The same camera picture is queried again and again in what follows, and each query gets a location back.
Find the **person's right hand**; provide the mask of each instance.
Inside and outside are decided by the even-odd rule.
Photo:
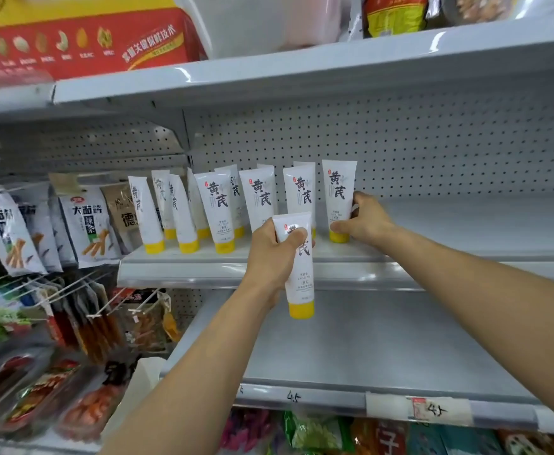
[[[372,195],[356,191],[353,203],[359,206],[353,211],[353,218],[336,221],[330,229],[336,233],[347,233],[382,251],[385,241],[396,228],[395,224]]]

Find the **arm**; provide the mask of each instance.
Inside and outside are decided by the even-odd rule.
[[[437,244],[355,192],[358,216],[332,229],[372,244],[440,300],[505,369],[554,410],[554,282]]]
[[[108,439],[101,455],[213,455],[262,321],[306,231],[277,244],[273,221],[254,232],[245,276],[187,353]]]

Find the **person's left arm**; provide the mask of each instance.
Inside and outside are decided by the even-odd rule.
[[[247,270],[212,322],[107,440],[100,455],[213,455],[262,321],[292,272],[306,231],[277,244],[273,221],[252,236]]]

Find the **forearm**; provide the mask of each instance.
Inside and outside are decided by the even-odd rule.
[[[240,286],[102,455],[213,455],[269,306]]]
[[[554,410],[554,282],[399,228],[381,248]]]

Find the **person's right arm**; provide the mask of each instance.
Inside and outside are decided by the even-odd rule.
[[[398,262],[505,369],[554,411],[554,282],[455,251],[395,225],[378,201],[355,192],[358,215],[335,222]]]

